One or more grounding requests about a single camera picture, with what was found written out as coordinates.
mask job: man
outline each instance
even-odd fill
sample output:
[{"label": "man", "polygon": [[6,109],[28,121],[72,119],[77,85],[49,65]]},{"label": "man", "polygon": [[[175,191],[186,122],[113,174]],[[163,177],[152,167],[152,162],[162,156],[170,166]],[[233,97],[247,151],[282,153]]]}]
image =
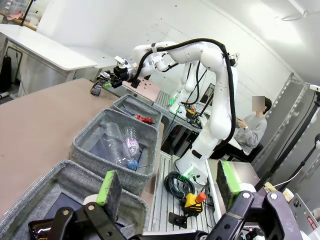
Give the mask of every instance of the man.
[{"label": "man", "polygon": [[265,96],[252,97],[253,115],[245,117],[243,120],[237,118],[236,125],[239,128],[234,139],[239,143],[242,150],[226,144],[222,148],[213,152],[211,159],[221,159],[225,154],[237,155],[246,159],[251,151],[259,144],[267,128],[267,120],[265,114],[272,106],[272,102]]}]

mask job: white robotic arm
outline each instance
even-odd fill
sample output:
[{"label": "white robotic arm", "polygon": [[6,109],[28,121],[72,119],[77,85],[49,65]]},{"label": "white robotic arm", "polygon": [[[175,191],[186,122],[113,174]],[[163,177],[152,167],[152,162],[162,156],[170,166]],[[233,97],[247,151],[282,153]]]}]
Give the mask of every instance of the white robotic arm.
[{"label": "white robotic arm", "polygon": [[[182,90],[184,93],[177,99],[177,104],[185,102],[189,96],[188,93],[192,92],[197,84],[195,81],[197,61],[201,61],[207,70],[215,73],[216,83],[211,117],[192,144],[191,149],[176,162],[176,167],[185,177],[203,185],[208,177],[207,158],[219,141],[226,138],[227,141],[230,140],[234,133],[236,118],[234,92],[237,88],[238,74],[237,70],[230,66],[229,55],[224,45],[212,39],[200,38],[202,41],[197,40],[194,39],[178,44],[166,41],[137,46],[133,50],[133,57],[139,65],[130,65],[126,60],[119,61],[115,59],[121,69],[120,71],[117,70],[117,75],[122,80],[133,83],[137,82],[138,77],[151,75],[157,70],[163,72],[172,67],[172,63],[168,65],[164,63],[162,58],[164,51],[170,55],[175,64],[189,65],[189,63],[192,63],[192,71],[190,71],[188,81],[186,81]],[[205,42],[216,45],[213,45],[213,48],[209,48]]]}]

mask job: brown table surface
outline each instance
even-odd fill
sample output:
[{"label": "brown table surface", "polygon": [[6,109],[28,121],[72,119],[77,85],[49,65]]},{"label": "brown table surface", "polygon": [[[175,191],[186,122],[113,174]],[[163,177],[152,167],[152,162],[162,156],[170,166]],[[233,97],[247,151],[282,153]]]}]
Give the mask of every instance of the brown table surface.
[{"label": "brown table surface", "polygon": [[[67,159],[73,138],[118,99],[107,91],[91,95],[92,85],[77,79],[0,105],[0,219],[35,180]],[[148,204],[153,187],[142,193]]]}]

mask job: gray fabric bin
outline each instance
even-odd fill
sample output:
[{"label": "gray fabric bin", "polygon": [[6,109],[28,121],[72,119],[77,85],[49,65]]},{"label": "gray fabric bin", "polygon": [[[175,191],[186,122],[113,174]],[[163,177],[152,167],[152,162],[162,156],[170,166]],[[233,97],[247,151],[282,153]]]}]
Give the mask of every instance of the gray fabric bin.
[{"label": "gray fabric bin", "polygon": [[154,122],[153,126],[156,128],[159,128],[161,123],[162,114],[160,111],[130,94],[120,97],[113,103],[111,108],[130,116],[131,114],[125,110],[133,114],[139,114],[141,117],[150,117]]},{"label": "gray fabric bin", "polygon": [[[42,179],[36,181],[7,211],[0,221],[1,240],[29,240],[28,223],[44,219],[61,193],[82,204],[97,194],[103,178],[70,160],[60,161]],[[122,190],[118,222],[127,238],[147,229],[148,206],[141,198]]]},{"label": "gray fabric bin", "polygon": [[[143,151],[136,171],[114,164],[89,151],[106,132],[106,123],[115,122],[120,130],[132,126],[136,129],[137,141]],[[104,109],[73,139],[69,159],[92,171],[100,177],[109,170],[117,170],[122,187],[138,195],[155,175],[158,148],[158,130],[134,117],[121,112]]]}]

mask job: blue bottle cap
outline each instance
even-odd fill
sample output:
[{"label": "blue bottle cap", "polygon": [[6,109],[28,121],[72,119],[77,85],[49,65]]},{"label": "blue bottle cap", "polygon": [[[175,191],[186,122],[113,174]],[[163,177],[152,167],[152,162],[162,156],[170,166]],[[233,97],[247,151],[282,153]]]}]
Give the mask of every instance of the blue bottle cap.
[{"label": "blue bottle cap", "polygon": [[129,169],[135,171],[135,170],[137,170],[137,167],[138,167],[138,162],[137,162],[137,160],[134,160],[134,159],[133,159],[133,160],[131,160],[131,161],[128,162],[128,168],[129,168]]}]

